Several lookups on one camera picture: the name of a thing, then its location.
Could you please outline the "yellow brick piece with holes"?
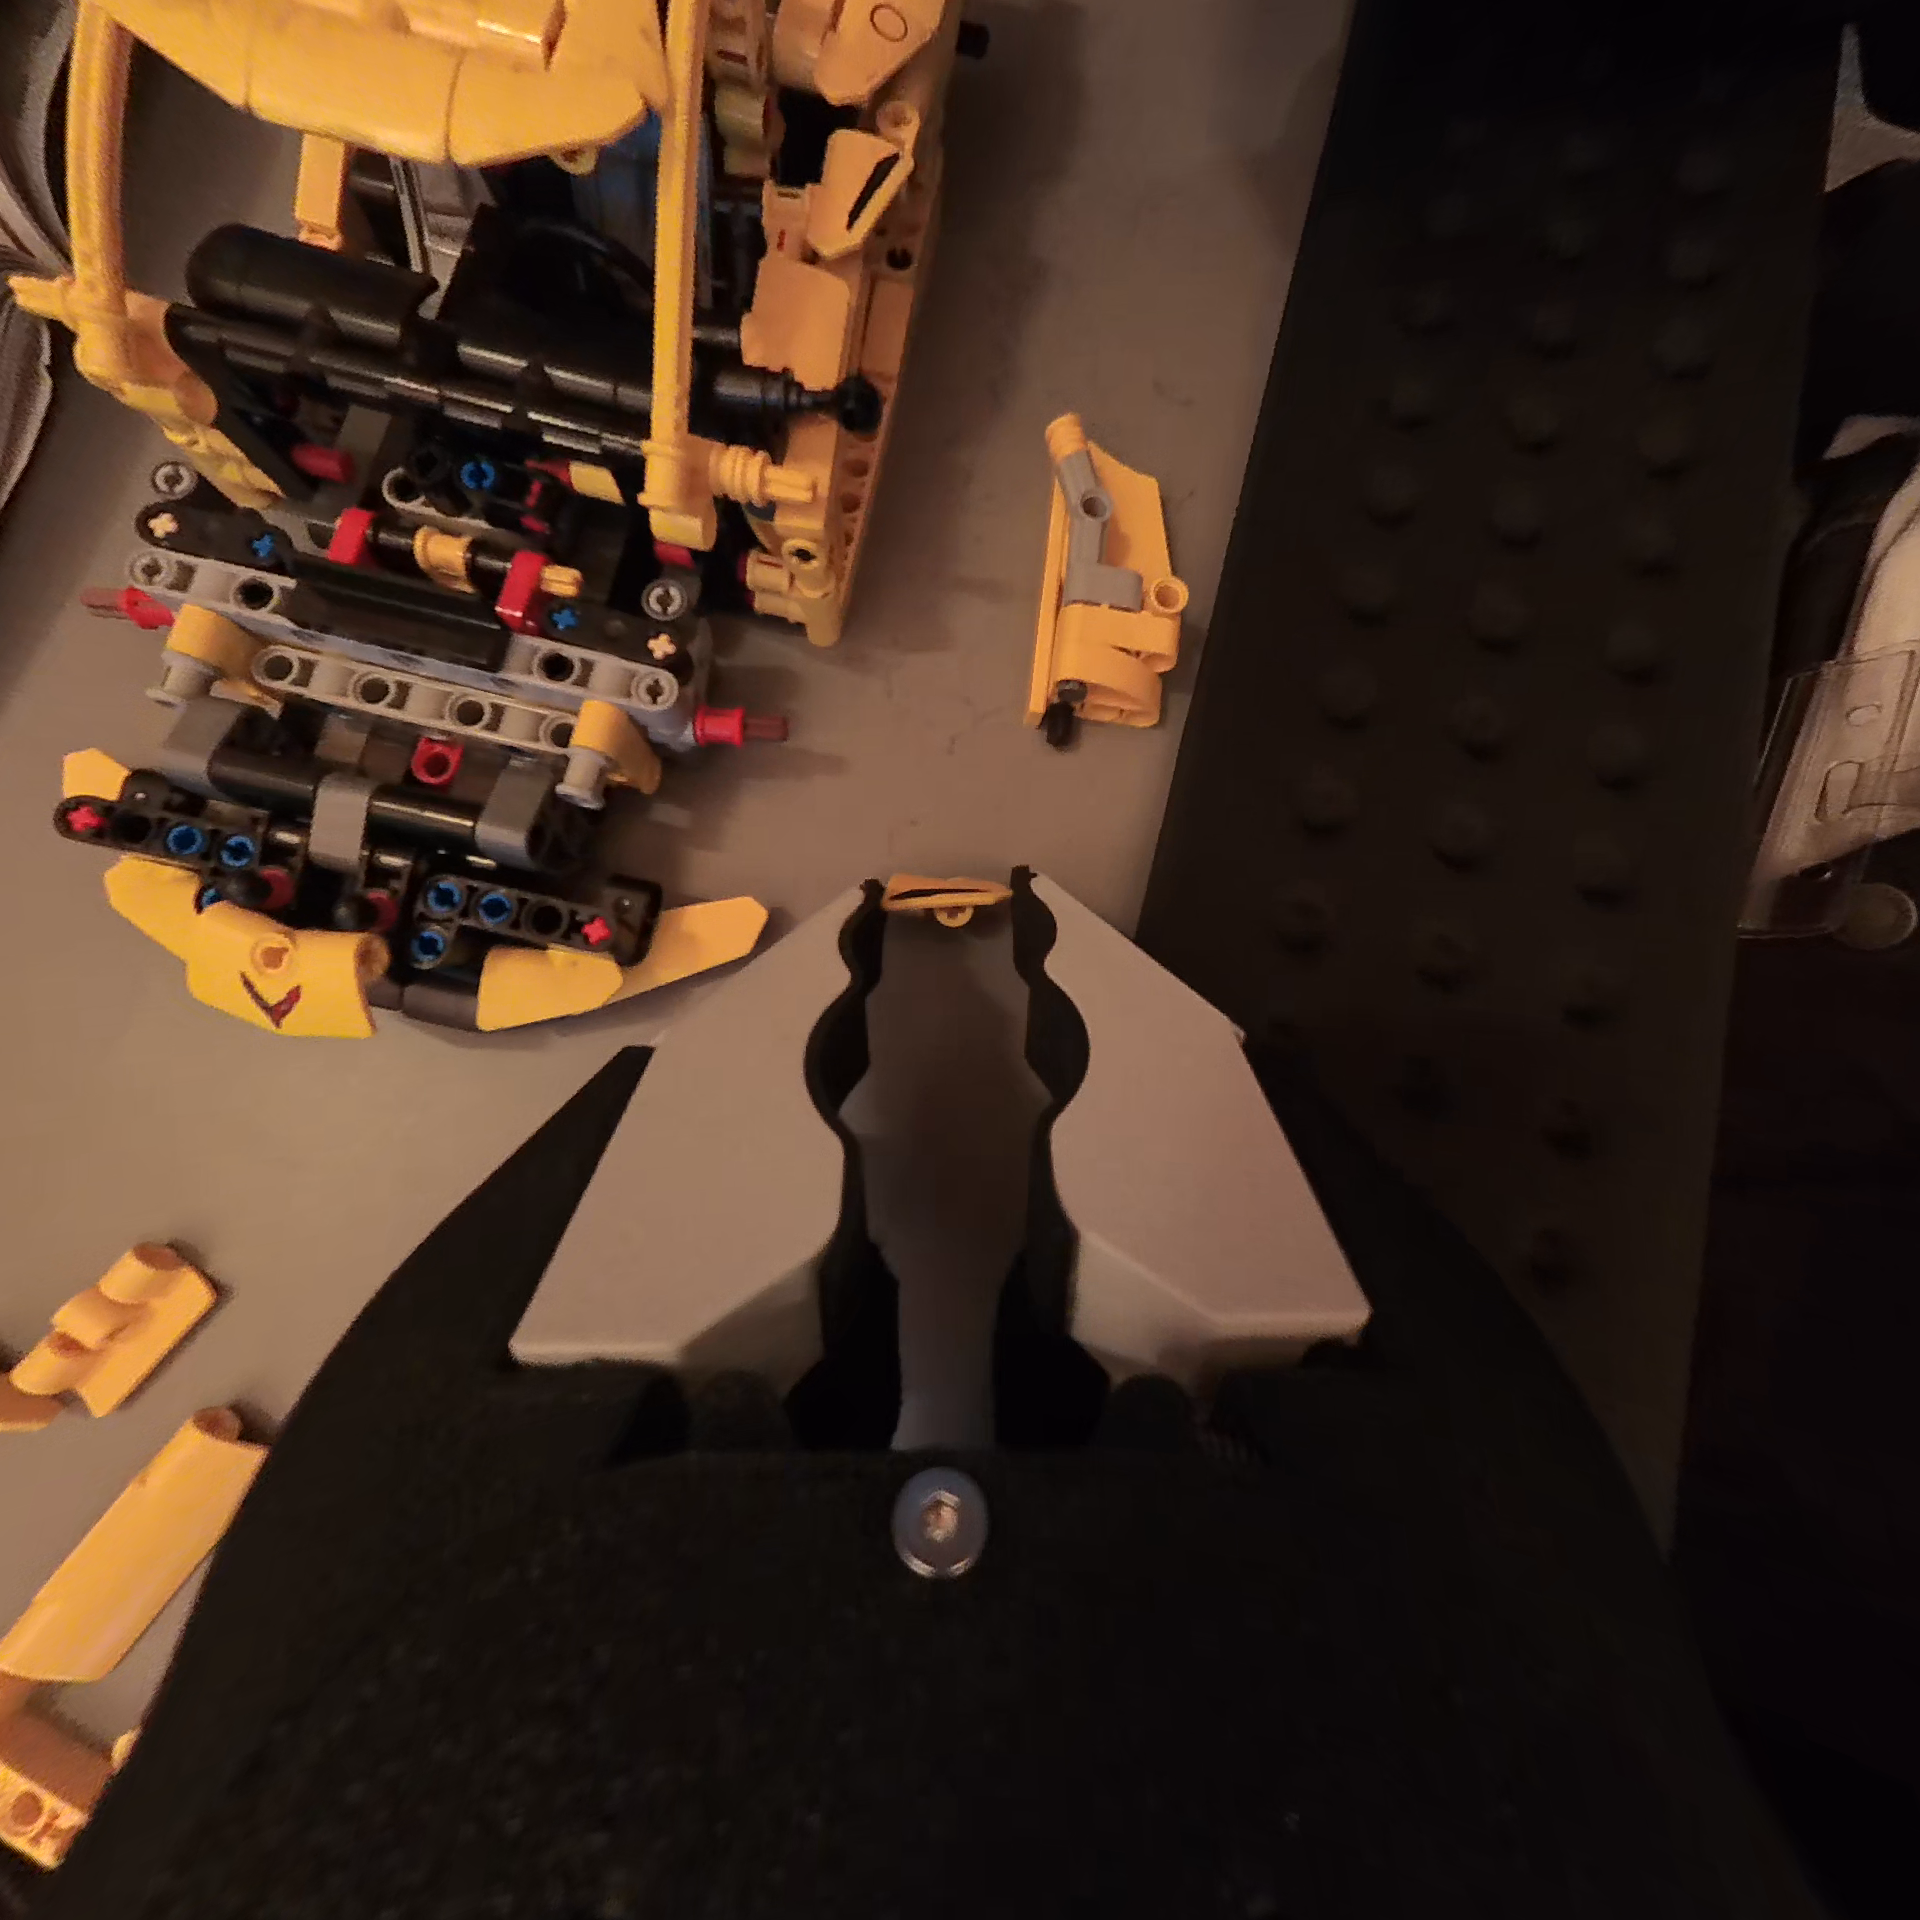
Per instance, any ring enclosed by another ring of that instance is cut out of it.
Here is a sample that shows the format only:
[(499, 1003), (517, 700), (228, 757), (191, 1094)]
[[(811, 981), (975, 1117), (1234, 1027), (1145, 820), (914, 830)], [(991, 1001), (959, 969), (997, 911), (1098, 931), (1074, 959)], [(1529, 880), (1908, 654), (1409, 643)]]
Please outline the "yellow brick piece with holes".
[(79, 1741), (35, 1711), (2, 1720), (2, 1847), (55, 1873), (79, 1839), (114, 1774), (132, 1760), (141, 1730), (109, 1750)]

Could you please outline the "yellow brick car model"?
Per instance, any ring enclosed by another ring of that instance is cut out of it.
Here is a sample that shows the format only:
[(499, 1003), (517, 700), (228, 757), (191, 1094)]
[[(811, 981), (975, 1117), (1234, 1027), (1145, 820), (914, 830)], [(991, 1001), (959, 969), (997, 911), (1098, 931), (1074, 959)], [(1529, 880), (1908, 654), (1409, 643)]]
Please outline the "yellow brick car model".
[(715, 613), (839, 640), (962, 4), (78, 4), (59, 279), (171, 459), (127, 584), (157, 761), (55, 830), (287, 1040), (498, 1036), (745, 961), (605, 814), (787, 740)]

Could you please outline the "yellow brick door assembly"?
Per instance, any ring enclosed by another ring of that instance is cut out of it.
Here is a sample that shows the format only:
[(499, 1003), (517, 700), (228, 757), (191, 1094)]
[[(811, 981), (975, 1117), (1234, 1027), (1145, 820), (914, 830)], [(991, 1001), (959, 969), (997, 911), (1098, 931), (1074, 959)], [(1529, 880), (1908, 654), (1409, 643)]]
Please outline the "yellow brick door assembly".
[(1055, 750), (1082, 724), (1155, 730), (1188, 610), (1162, 490), (1098, 447), (1081, 414), (1049, 421), (1042, 443), (1051, 490), (1024, 726)]

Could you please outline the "yellow brick connector panel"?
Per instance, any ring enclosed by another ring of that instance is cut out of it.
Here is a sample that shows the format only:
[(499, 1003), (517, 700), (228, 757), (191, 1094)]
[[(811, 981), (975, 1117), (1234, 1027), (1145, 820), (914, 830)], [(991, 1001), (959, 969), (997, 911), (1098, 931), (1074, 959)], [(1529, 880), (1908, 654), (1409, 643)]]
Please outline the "yellow brick connector panel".
[(2, 1364), (2, 1436), (42, 1431), (64, 1413), (114, 1416), (217, 1304), (219, 1290), (171, 1243), (132, 1247)]

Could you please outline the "black studded mat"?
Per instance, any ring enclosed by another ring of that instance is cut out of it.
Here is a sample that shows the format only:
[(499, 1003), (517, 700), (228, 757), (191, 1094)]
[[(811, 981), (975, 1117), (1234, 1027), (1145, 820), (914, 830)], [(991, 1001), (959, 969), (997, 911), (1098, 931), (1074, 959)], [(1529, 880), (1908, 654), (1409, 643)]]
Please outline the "black studded mat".
[(1672, 1529), (1855, 4), (1357, 4), (1141, 943)]

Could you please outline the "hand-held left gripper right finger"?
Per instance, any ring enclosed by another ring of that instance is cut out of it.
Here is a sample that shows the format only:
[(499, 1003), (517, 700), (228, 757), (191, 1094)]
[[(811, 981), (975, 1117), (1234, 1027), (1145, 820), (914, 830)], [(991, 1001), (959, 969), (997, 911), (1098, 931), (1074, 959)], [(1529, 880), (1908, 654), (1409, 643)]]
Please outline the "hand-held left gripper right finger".
[(1188, 1393), (1354, 1343), (1371, 1310), (1241, 1030), (1051, 879), (1011, 889), (1041, 1331), (1108, 1384)]

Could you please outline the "yellow curved brick panel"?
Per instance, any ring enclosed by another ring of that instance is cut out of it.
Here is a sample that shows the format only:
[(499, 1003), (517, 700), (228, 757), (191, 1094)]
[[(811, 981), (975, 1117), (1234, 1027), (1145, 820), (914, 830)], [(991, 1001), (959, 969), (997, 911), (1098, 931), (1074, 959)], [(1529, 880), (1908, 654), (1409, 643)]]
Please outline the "yellow curved brick panel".
[(117, 1670), (214, 1554), (262, 1463), (238, 1410), (197, 1410), (7, 1630), (2, 1676), (69, 1687)]

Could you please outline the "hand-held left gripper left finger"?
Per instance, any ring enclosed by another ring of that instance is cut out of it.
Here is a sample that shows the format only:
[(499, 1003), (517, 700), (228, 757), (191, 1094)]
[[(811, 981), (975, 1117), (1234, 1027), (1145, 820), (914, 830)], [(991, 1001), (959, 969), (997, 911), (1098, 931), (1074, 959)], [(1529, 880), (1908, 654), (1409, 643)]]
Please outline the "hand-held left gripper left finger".
[(854, 883), (661, 1039), (514, 1329), (517, 1364), (899, 1407), (899, 1283), (844, 1121), (871, 1066), (879, 897)]

